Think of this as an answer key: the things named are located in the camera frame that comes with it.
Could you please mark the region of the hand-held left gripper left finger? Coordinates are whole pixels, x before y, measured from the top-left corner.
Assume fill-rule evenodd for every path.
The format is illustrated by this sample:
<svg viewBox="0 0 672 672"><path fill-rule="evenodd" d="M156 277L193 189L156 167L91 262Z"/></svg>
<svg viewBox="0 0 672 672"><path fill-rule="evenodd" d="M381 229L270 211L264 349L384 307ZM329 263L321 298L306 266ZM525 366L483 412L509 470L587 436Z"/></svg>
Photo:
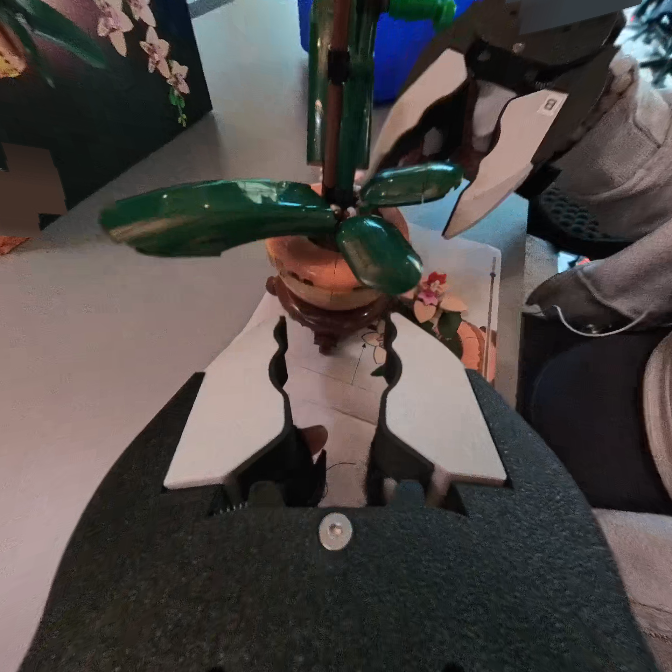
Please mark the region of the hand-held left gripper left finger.
<svg viewBox="0 0 672 672"><path fill-rule="evenodd" d="M231 503L247 500L243 473L292 430L287 348L286 318L273 316L241 332L206 367L166 490L221 485Z"/></svg>

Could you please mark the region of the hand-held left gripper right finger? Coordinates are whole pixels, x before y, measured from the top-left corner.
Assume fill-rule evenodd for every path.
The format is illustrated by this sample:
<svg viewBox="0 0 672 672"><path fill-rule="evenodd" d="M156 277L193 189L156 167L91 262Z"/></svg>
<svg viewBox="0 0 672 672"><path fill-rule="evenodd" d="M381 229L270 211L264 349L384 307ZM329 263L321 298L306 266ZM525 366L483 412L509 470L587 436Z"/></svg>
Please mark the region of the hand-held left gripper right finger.
<svg viewBox="0 0 672 672"><path fill-rule="evenodd" d="M462 362L400 313L385 322L386 388L367 461L367 504L386 505L402 482L425 505L455 484L504 487L507 474Z"/></svg>

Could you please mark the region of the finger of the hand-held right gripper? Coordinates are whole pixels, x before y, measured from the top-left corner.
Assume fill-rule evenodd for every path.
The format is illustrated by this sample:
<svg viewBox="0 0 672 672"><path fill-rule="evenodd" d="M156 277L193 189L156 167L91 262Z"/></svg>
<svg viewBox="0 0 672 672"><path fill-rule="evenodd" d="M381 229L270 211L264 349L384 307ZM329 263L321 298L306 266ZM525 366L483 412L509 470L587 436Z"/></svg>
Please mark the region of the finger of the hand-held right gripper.
<svg viewBox="0 0 672 672"><path fill-rule="evenodd" d="M481 221L526 180L533 156L567 97L565 92L543 89L507 103L498 120L497 140L481 160L475 179L458 197L442 233L445 239Z"/></svg>
<svg viewBox="0 0 672 672"><path fill-rule="evenodd" d="M367 173L377 173L400 156L423 132L435 108L452 99L468 79L463 53L449 48L391 107L371 151Z"/></svg>

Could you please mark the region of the toy brick orchid plant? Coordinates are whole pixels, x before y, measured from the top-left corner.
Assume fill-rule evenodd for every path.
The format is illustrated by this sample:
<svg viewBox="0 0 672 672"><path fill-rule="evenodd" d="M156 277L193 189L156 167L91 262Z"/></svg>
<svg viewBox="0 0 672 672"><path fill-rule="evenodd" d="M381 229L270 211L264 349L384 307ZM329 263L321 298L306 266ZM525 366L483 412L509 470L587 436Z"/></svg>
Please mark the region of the toy brick orchid plant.
<svg viewBox="0 0 672 672"><path fill-rule="evenodd" d="M275 275L267 291L310 329L322 354L414 296L424 267L395 206L456 188L450 164L398 167L356 189L369 167L374 46L381 13L404 21L454 19L453 1L314 1L310 16L307 163L318 188L294 181L219 180L118 200L102 211L109 237L152 257L219 257L257 240Z"/></svg>

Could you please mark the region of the person's right forearm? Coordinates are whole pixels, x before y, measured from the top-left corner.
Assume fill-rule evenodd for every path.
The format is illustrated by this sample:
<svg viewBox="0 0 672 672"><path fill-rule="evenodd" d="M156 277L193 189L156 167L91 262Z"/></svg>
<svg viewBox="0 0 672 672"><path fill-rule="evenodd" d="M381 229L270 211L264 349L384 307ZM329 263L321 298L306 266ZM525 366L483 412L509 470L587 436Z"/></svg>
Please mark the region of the person's right forearm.
<svg viewBox="0 0 672 672"><path fill-rule="evenodd" d="M617 51L596 107L559 159L553 186L609 237L634 242L671 219L671 89Z"/></svg>

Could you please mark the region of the grey desk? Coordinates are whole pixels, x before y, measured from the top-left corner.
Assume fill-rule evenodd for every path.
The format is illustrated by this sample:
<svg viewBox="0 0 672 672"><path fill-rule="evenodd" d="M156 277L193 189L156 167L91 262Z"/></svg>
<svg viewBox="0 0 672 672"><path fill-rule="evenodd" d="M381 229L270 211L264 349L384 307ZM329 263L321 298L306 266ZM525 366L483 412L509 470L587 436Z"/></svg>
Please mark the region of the grey desk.
<svg viewBox="0 0 672 672"><path fill-rule="evenodd" d="M213 111L1 259L1 670L16 671L69 538L153 417L246 325L270 266L155 259L112 243L106 204L192 181L315 182L295 1L193 22Z"/></svg>

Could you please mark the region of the blue plastic bin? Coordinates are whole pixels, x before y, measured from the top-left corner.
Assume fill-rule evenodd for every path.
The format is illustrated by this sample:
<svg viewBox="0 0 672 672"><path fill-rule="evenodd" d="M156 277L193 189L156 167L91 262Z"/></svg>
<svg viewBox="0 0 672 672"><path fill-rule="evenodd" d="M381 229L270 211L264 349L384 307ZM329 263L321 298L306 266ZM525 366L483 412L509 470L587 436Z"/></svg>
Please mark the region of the blue plastic bin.
<svg viewBox="0 0 672 672"><path fill-rule="evenodd" d="M406 21L381 13L374 46L375 106L392 103L414 64L435 35L433 14L427 20Z"/></svg>

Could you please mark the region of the black mesh office chair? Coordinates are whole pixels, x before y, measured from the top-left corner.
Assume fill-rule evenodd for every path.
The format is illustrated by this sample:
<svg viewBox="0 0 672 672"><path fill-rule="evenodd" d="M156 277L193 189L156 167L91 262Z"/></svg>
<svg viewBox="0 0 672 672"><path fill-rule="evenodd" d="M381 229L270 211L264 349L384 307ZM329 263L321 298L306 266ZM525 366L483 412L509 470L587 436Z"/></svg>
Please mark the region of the black mesh office chair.
<svg viewBox="0 0 672 672"><path fill-rule="evenodd" d="M606 234L594 216L549 187L528 202L527 233L556 250L590 260L605 259L631 242Z"/></svg>

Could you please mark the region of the instruction booklet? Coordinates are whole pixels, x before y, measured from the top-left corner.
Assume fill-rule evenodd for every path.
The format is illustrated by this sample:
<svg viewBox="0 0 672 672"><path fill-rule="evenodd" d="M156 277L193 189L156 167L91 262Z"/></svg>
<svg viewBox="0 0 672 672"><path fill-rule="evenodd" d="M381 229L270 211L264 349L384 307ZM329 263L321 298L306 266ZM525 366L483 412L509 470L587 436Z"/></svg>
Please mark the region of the instruction booklet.
<svg viewBox="0 0 672 672"><path fill-rule="evenodd" d="M412 243L429 273L447 275L448 287L439 290L443 300L440 317L457 313L462 321L454 340L461 345L461 361L466 369L483 374L493 383L497 360L497 317L500 252L483 243L452 239L441 241L437 231L409 225ZM278 298L266 294L246 329L273 316L285 316ZM334 354L318 353L313 333L287 319L288 382L284 391L290 399L292 415L299 426L324 424L329 432L327 451L336 462L353 462L354 450L364 453L364 441L371 440L378 422L380 399L386 382L372 375L386 357L383 326L362 327L337 346Z"/></svg>

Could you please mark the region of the person's leg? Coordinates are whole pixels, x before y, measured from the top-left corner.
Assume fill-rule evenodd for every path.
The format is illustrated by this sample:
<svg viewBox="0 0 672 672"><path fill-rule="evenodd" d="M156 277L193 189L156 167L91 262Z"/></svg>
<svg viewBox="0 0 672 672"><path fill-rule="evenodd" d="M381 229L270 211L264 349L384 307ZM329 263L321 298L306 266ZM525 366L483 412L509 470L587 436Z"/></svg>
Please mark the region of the person's leg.
<svg viewBox="0 0 672 672"><path fill-rule="evenodd" d="M524 315L517 410L597 509L671 515L644 420L644 373L670 327L577 335Z"/></svg>

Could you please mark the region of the black orchid picture box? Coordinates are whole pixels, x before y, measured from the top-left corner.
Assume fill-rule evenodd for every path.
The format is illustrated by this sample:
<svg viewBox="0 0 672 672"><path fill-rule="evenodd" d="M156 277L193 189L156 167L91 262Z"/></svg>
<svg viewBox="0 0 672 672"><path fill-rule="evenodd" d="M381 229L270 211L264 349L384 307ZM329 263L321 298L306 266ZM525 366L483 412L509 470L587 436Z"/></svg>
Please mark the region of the black orchid picture box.
<svg viewBox="0 0 672 672"><path fill-rule="evenodd" d="M211 110L188 1L2 1L1 236L38 234Z"/></svg>

